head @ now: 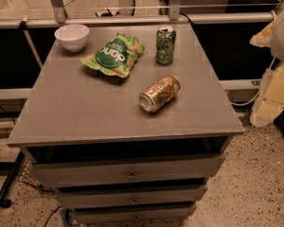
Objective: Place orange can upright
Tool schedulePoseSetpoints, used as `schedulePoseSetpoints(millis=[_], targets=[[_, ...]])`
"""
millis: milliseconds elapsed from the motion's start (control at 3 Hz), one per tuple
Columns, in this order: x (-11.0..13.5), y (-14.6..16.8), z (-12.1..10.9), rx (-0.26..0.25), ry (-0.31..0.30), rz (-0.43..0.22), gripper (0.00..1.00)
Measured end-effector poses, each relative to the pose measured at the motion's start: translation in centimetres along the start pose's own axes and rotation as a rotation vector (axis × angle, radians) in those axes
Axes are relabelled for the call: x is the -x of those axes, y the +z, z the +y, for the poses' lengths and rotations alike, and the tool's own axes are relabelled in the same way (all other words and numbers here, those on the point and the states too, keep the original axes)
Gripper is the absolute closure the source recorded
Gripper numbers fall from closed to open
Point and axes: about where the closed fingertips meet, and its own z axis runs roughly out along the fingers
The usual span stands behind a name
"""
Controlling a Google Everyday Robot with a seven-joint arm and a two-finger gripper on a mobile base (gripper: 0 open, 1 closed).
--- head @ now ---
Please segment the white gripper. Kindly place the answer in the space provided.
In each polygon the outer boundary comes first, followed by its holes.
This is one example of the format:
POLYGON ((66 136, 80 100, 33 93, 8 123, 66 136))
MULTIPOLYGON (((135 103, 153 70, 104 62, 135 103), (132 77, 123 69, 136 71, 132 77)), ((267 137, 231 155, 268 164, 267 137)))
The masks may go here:
POLYGON ((275 70, 267 69, 262 77, 250 122, 254 127, 265 127, 284 111, 284 8, 276 20, 253 35, 250 44, 271 47, 271 54, 281 60, 275 70))

